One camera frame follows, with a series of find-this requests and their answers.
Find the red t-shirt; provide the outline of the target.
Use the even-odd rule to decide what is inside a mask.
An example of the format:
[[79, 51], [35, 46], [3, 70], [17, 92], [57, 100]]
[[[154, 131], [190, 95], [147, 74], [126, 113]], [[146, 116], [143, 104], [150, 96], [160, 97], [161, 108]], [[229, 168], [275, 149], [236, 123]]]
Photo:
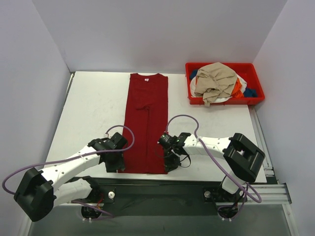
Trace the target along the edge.
[[124, 152], [129, 174], [165, 174], [158, 140], [168, 122], [168, 78], [161, 74], [130, 75], [123, 136], [134, 141]]

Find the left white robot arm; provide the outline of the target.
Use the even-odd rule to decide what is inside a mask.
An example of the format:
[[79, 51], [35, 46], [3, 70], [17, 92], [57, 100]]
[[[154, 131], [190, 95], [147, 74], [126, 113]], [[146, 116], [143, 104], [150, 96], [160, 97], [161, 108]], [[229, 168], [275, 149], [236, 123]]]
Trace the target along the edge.
[[99, 198], [99, 184], [90, 176], [72, 178], [102, 162], [121, 157], [127, 139], [94, 139], [79, 152], [50, 167], [27, 170], [14, 194], [14, 200], [31, 221], [47, 216], [54, 207], [78, 199], [95, 202]]

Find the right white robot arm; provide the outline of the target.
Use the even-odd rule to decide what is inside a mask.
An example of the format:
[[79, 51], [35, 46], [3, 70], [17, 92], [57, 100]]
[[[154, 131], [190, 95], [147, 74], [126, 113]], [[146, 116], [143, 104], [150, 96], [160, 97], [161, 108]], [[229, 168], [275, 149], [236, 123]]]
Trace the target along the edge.
[[165, 151], [177, 155], [208, 156], [216, 164], [218, 159], [225, 160], [231, 171], [221, 167], [226, 177], [218, 188], [218, 195], [224, 201], [233, 198], [240, 185], [256, 181], [265, 159], [265, 153], [241, 133], [235, 133], [233, 137], [209, 138], [191, 133], [181, 133], [177, 137], [165, 132], [158, 143]]

